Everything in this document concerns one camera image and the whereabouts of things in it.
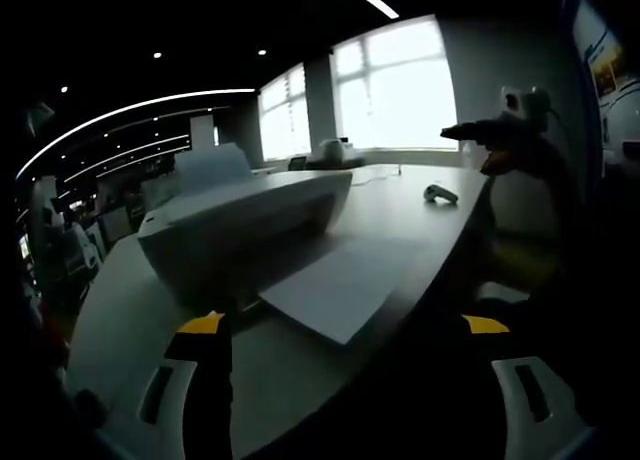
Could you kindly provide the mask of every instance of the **hand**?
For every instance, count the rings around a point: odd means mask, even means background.
[[[564,171],[560,153],[537,131],[505,117],[462,123],[440,134],[454,140],[472,140],[489,150],[480,171],[504,175],[519,170],[535,178],[551,178]]]

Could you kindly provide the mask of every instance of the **person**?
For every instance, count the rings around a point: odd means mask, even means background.
[[[489,151],[481,171],[514,170],[544,181],[561,238],[560,266],[528,301],[479,302],[474,314],[509,326],[519,341],[573,388],[576,408],[590,425],[612,426],[634,391],[625,366],[635,352],[634,326],[640,252],[640,175],[613,167],[583,204],[555,147],[522,125],[502,119],[464,123],[442,135],[472,140]]]

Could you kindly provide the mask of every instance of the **black ceiling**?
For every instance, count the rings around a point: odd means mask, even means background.
[[[21,28],[12,52],[19,59],[18,99],[22,106],[42,100],[55,116],[36,139],[21,139],[17,168],[62,133],[106,112],[186,92],[258,89],[332,45],[391,22],[364,0],[19,1],[25,8],[16,8]],[[560,0],[383,1],[399,20],[436,13],[554,23],[560,11]],[[260,49],[267,55],[259,56]],[[155,52],[162,57],[154,59]],[[62,86],[69,88],[64,94]],[[233,106],[247,95],[207,96],[128,112],[60,142],[24,177],[66,175],[80,161],[106,158],[118,139],[103,134],[119,125],[148,121],[168,113],[167,108]],[[186,118],[167,121],[162,135],[181,128],[188,132]],[[144,143],[156,128],[144,125],[145,133],[131,135],[127,148]]]

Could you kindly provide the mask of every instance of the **window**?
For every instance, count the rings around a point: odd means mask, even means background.
[[[334,49],[340,136],[356,148],[458,150],[440,137],[456,123],[440,29],[433,17],[367,33]]]
[[[261,90],[260,137],[265,160],[277,160],[311,151],[302,65]]]

